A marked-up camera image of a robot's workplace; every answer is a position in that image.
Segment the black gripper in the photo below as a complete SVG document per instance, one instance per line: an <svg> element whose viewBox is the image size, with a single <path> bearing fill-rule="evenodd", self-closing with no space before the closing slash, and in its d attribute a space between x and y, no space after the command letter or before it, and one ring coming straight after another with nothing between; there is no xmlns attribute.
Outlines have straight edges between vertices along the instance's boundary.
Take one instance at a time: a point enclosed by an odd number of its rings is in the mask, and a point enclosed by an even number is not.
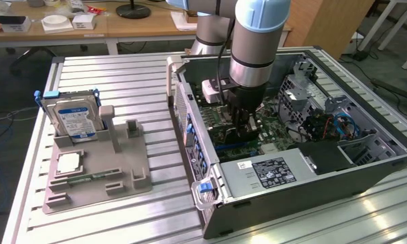
<svg viewBox="0 0 407 244"><path fill-rule="evenodd" d="M232 124L237 129L248 124L251 115L261 104L267 84L256 87L237 86L228 90L228 110Z"/></svg>

